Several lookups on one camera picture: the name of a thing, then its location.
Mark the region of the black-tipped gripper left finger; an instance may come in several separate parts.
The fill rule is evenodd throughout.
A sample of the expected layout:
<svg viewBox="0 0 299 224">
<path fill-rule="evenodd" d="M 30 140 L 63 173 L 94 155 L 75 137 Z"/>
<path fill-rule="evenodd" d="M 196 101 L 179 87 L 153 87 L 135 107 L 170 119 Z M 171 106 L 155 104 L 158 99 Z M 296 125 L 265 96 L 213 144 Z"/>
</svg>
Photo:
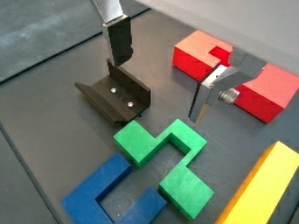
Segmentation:
<svg viewBox="0 0 299 224">
<path fill-rule="evenodd" d="M 114 65 L 122 66 L 133 57 L 131 18 L 123 12 L 119 0 L 90 0 L 103 18 L 103 32 Z"/>
</svg>

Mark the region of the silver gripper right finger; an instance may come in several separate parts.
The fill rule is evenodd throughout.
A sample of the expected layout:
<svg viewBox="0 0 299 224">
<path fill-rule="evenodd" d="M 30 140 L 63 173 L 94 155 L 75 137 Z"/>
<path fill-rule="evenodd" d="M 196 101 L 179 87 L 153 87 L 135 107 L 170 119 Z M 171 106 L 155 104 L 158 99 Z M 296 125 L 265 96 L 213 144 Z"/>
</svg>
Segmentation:
<svg viewBox="0 0 299 224">
<path fill-rule="evenodd" d="M 189 114 L 194 123 L 202 120 L 218 102 L 229 105 L 236 102 L 240 97 L 236 87 L 254 80 L 266 64 L 265 60 L 242 49 L 233 49 L 229 67 L 218 64 L 198 84 Z"/>
</svg>

